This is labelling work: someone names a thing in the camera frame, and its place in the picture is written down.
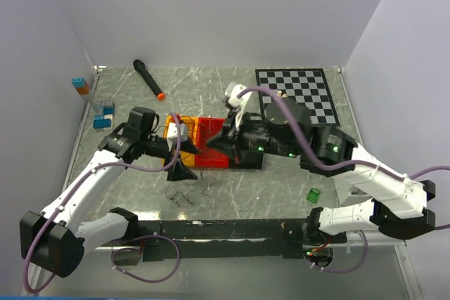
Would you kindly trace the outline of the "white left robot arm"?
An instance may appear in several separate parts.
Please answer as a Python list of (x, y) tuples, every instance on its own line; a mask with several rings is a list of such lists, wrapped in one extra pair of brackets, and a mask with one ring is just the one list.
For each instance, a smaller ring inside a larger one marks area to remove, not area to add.
[(120, 207), (95, 221), (83, 221), (95, 199), (134, 161), (143, 155), (163, 159), (161, 171), (168, 181), (195, 180), (197, 175), (181, 161), (181, 152), (197, 154), (188, 127), (177, 116), (166, 135), (155, 134), (159, 120), (154, 110), (135, 107), (100, 142), (85, 169), (68, 188), (39, 213), (27, 212), (20, 220), (20, 250), (26, 263), (33, 263), (65, 278), (75, 271), (87, 252), (118, 240), (133, 244), (139, 236), (139, 218)]

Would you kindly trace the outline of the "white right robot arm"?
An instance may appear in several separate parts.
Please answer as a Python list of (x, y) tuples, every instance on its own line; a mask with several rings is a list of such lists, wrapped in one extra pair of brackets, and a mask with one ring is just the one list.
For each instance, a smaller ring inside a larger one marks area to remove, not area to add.
[(232, 107), (207, 146), (235, 162), (256, 153), (298, 158), (301, 169), (343, 181), (369, 196), (349, 206), (312, 209), (304, 231), (313, 242), (356, 230), (410, 240), (435, 229), (435, 213), (427, 206), (435, 197), (432, 181), (396, 172), (337, 127), (312, 125), (309, 109), (289, 98), (270, 103), (264, 121)]

